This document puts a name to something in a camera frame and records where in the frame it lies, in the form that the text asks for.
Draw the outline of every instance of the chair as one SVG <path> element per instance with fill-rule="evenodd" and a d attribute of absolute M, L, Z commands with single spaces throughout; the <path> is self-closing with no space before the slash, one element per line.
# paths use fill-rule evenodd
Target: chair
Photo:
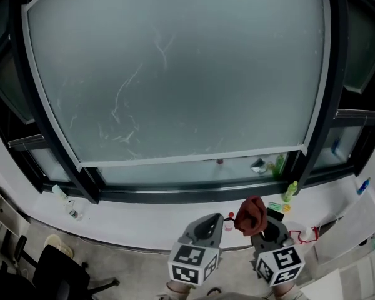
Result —
<path fill-rule="evenodd" d="M 92 300 L 93 294 L 119 285 L 119 281 L 114 279 L 109 284 L 88 290 L 90 275 L 86 272 L 87 263 L 80 266 L 53 246 L 46 246 L 39 262 L 36 262 L 24 251 L 25 244 L 26 237 L 21 236 L 14 257 L 17 262 L 22 257 L 36 268 L 32 281 L 42 299 Z"/>

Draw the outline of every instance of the crumpled cloth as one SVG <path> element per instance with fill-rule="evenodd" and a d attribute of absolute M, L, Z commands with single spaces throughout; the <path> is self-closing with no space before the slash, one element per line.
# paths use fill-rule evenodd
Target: crumpled cloth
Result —
<path fill-rule="evenodd" d="M 243 236 L 251 237 L 267 228 L 267 210 L 260 197 L 247 198 L 240 206 L 235 218 L 235 229 L 243 232 Z"/>

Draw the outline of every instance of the white box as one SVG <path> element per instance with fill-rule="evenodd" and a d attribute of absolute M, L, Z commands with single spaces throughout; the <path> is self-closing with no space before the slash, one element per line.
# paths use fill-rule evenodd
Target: white box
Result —
<path fill-rule="evenodd" d="M 289 246 L 260 253 L 256 264 L 256 271 L 272 287 L 295 280 L 304 265 L 303 256 L 295 246 Z"/>
<path fill-rule="evenodd" d="M 171 280 L 200 286 L 218 268 L 220 250 L 176 242 L 168 259 Z"/>

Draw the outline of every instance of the gray floor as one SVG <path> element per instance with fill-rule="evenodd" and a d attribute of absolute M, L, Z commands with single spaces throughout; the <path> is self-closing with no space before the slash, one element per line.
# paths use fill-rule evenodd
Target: gray floor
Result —
<path fill-rule="evenodd" d="M 89 264 L 87 272 L 91 276 L 90 288 L 110 282 L 113 278 L 120 281 L 118 287 L 112 287 L 97 294 L 99 300 L 128 299 L 142 300 L 153 299 L 159 294 L 169 281 L 167 269 L 168 256 L 158 253 L 142 253 L 123 250 L 113 246 L 99 244 L 97 242 L 70 236 L 64 232 L 45 226 L 40 222 L 32 222 L 27 233 L 25 251 L 36 261 L 44 248 L 44 242 L 50 234 L 57 234 L 62 241 L 74 251 L 74 260 L 81 264 Z M 343 268 L 354 261 L 361 259 L 372 251 L 372 242 L 363 247 L 357 247 L 353 251 L 343 255 L 322 266 L 312 266 L 315 254 L 309 252 L 306 256 L 306 267 L 297 279 L 298 286 L 303 287 L 310 283 L 312 277 L 316 279 L 325 276 L 337 268 Z M 250 260 L 253 259 L 253 250 L 228 251 L 222 254 L 222 261 L 218 270 L 210 276 L 205 285 L 193 290 L 190 299 L 205 296 L 212 287 L 221 287 L 223 291 L 233 291 L 252 296 L 265 296 L 270 293 L 270 288 L 263 279 L 258 279 L 253 271 Z M 28 263 L 21 260 L 22 274 L 32 280 L 34 269 Z M 355 276 L 346 272 L 341 276 L 345 300 L 358 299 L 359 286 L 353 288 L 350 281 Z"/>

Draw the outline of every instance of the clear plastic bottle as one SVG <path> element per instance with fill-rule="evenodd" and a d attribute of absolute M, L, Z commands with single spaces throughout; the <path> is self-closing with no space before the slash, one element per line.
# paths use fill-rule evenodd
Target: clear plastic bottle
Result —
<path fill-rule="evenodd" d="M 293 194 L 296 193 L 296 191 L 298 190 L 298 182 L 297 181 L 294 181 L 293 183 L 291 183 L 289 185 L 289 187 L 287 187 L 287 191 L 286 193 L 282 196 L 282 200 L 285 202 L 285 203 L 288 203 L 292 197 L 293 197 Z"/>

